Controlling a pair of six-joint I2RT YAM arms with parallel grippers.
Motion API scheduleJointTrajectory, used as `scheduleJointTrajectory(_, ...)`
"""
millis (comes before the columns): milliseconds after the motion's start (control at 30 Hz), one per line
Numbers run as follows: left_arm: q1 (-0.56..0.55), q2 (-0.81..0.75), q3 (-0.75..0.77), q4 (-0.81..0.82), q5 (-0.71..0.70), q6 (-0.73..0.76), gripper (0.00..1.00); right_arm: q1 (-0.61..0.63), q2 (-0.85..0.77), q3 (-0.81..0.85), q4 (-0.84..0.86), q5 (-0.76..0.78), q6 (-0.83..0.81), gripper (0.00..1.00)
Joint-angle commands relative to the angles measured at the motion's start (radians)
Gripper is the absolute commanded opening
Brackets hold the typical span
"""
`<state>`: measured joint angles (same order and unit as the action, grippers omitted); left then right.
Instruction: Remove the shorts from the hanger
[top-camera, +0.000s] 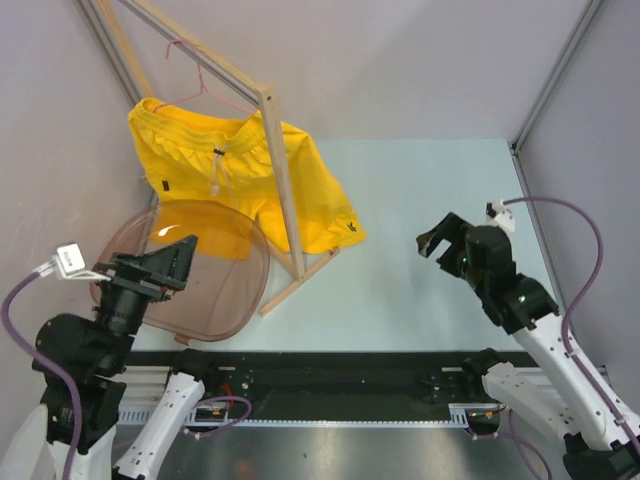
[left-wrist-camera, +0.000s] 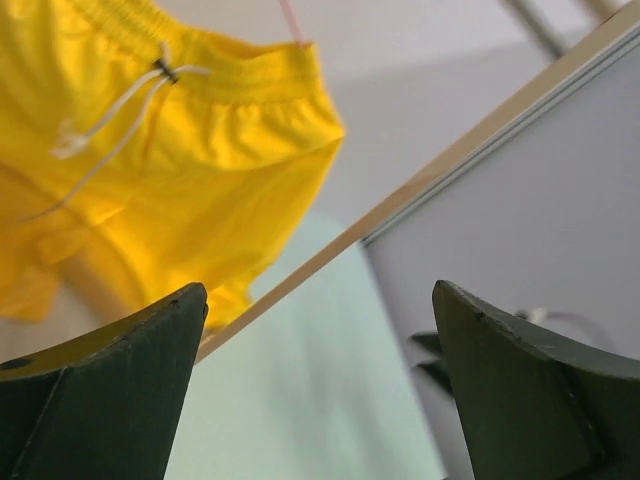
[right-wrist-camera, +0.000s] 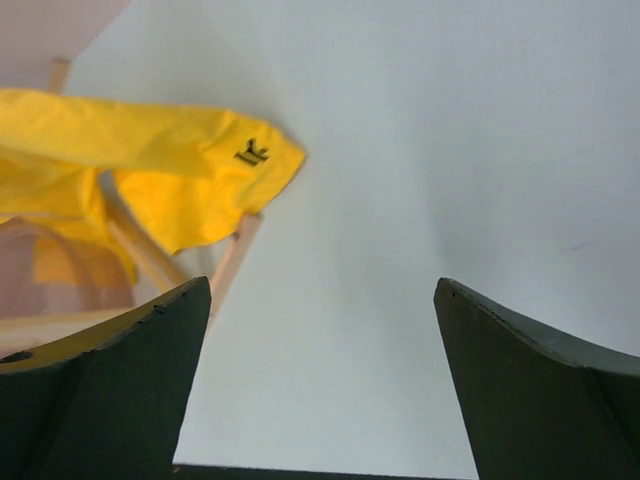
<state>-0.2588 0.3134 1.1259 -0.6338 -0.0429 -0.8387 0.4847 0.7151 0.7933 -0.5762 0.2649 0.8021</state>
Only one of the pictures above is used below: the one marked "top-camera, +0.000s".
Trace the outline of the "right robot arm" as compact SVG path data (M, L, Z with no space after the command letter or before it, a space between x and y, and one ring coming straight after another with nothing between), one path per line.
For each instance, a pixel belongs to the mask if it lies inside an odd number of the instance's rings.
M477 226L449 213L416 238L423 257L448 242L440 268L470 286L492 323L530 355L555 392L521 377L491 349L468 361L462 391L518 414L559 448L571 478L632 479L639 474L639 416L563 334L559 307L543 285L518 272L508 237L513 230L509 212L491 213Z

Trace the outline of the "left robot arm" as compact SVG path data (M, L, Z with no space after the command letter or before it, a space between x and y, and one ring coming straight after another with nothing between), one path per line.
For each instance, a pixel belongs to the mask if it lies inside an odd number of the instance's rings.
M150 253L115 253L87 269L80 248L69 243L20 281L1 304L6 332L42 373L46 388L40 404L45 440L62 479L155 479L196 404L214 397L221 376L214 359L186 349L174 361L164 393L143 430L118 460L111 457L126 385L116 376L126 370L136 334L152 303L165 302L185 289L198 238L188 235ZM40 328L33 343L13 325L10 306L37 279L98 283L94 319L58 314Z

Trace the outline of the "pink wire hanger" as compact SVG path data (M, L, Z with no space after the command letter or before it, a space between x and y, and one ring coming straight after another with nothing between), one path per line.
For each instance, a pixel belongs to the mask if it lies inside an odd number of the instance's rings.
M171 53L171 49L172 49L172 47L174 45L188 46L192 51L194 51L194 46L190 42L188 42L186 40L182 40L182 39L172 39L172 40L168 41L168 44L167 44L167 47L166 47L166 50L165 50L165 59L166 60L169 59L170 53ZM153 112L157 112L158 110L160 110L162 108L165 108L165 107L168 107L168 106L175 106L175 105L184 103L186 101L189 101L191 99L195 99L195 98L198 98L198 97L201 97L201 96L208 96L210 98L213 98L214 100L222 102L225 105L231 106L231 107L233 107L235 109L238 109L240 111L246 112L248 114L252 114L257 110L257 107L249 108L249 107L240 105L240 104L238 104L236 102L233 102L233 101L231 101L231 100L229 100L227 98L224 98L224 97L222 97L220 95L212 93L208 89L208 87L206 85L206 82L204 81L203 71L202 71L202 67L201 67L200 64L197 65L197 77L198 77L198 86L199 86L199 88L195 93L193 93L191 95L188 95L188 96L181 97L181 98L179 98L179 99L177 99L175 101L172 101L172 102L164 102L162 104L159 104L159 105L157 105L156 107L153 108Z

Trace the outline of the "yellow shorts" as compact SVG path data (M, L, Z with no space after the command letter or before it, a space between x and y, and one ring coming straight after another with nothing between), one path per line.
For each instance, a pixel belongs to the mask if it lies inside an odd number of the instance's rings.
M129 112L128 126L160 201L213 200L235 208L289 252L260 112L224 119L145 98ZM364 241L356 211L312 137L287 123L281 128L303 252L322 254Z

